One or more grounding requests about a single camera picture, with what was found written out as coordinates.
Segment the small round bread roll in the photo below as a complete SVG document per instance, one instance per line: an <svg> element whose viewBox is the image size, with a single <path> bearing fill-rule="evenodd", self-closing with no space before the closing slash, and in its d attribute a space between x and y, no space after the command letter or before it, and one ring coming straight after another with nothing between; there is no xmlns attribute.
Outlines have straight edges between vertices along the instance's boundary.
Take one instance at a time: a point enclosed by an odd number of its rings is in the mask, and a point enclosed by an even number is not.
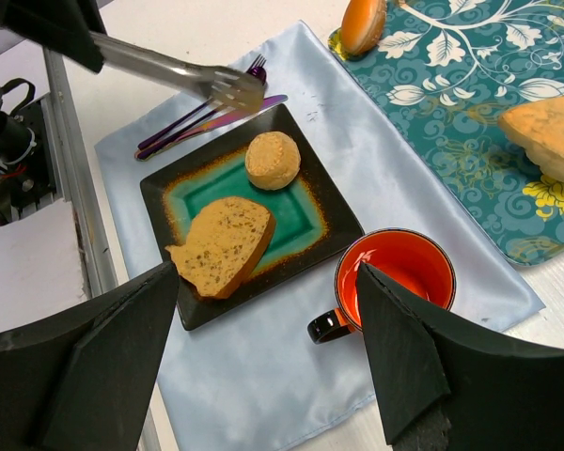
<svg viewBox="0 0 564 451"><path fill-rule="evenodd" d="M301 155L295 141L283 132L264 132L249 144L244 159L249 181L265 191L288 186L298 175Z"/></svg>

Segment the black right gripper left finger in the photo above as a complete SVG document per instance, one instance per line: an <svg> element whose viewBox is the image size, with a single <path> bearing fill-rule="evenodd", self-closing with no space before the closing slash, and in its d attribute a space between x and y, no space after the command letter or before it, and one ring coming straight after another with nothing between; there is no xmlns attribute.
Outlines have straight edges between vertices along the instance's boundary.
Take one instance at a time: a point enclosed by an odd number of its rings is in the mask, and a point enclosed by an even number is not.
<svg viewBox="0 0 564 451"><path fill-rule="evenodd" d="M164 262L0 334L0 450L134 450L175 313Z"/></svg>

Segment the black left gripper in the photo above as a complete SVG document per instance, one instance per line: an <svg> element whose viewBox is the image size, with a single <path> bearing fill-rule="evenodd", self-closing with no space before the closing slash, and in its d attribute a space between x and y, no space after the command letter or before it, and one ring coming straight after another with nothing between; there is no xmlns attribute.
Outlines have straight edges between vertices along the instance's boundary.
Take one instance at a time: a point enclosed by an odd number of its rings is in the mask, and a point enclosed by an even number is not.
<svg viewBox="0 0 564 451"><path fill-rule="evenodd" d="M98 73L104 59L91 34L104 33L93 0L0 0L0 28Z"/></svg>

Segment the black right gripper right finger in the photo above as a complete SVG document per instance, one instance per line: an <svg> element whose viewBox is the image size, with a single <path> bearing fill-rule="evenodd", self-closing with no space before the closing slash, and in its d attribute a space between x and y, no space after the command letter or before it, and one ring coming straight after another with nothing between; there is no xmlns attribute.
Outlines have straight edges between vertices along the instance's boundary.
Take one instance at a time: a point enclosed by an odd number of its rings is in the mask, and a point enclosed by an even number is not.
<svg viewBox="0 0 564 451"><path fill-rule="evenodd" d="M356 287L392 448L564 450L564 349L481 327L368 264Z"/></svg>

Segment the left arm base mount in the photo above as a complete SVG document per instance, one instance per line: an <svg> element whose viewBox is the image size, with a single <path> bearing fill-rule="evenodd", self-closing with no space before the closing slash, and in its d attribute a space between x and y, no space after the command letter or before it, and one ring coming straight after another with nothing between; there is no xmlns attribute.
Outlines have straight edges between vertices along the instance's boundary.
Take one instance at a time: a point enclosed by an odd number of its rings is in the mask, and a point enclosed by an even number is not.
<svg viewBox="0 0 564 451"><path fill-rule="evenodd" d="M57 182L41 101L23 78L0 86L0 226L51 202Z"/></svg>

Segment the metal serving tongs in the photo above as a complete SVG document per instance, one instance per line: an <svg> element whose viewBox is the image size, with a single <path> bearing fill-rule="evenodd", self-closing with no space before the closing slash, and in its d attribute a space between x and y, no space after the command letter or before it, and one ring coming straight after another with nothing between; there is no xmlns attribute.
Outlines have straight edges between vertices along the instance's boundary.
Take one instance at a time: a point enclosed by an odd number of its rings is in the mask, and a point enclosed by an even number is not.
<svg viewBox="0 0 564 451"><path fill-rule="evenodd" d="M257 112L263 104L264 85L244 71L181 61L102 33L90 36L110 67L248 113Z"/></svg>

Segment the brown bread slice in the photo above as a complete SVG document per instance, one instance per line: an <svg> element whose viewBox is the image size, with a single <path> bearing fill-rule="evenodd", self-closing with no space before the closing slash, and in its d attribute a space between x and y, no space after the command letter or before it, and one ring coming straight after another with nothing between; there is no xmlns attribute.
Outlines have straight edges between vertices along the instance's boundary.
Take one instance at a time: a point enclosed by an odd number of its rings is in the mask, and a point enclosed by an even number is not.
<svg viewBox="0 0 564 451"><path fill-rule="evenodd" d="M193 219L182 245L166 251L202 298L226 299L257 267L274 235L266 207L239 196L217 199Z"/></svg>

